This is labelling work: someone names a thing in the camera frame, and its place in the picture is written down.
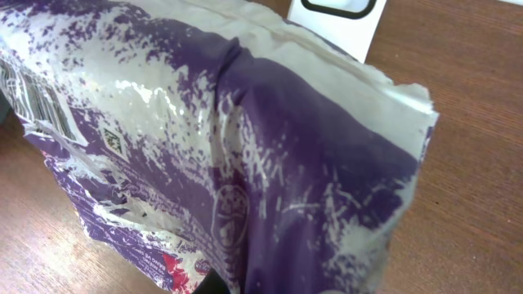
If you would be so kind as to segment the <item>purple red pad package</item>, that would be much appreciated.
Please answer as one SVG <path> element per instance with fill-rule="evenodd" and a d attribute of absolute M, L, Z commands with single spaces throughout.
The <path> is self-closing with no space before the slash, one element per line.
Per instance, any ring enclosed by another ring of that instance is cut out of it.
<path fill-rule="evenodd" d="M 85 232 L 175 293 L 375 292 L 438 119 L 247 1 L 4 1 L 1 89 Z"/>

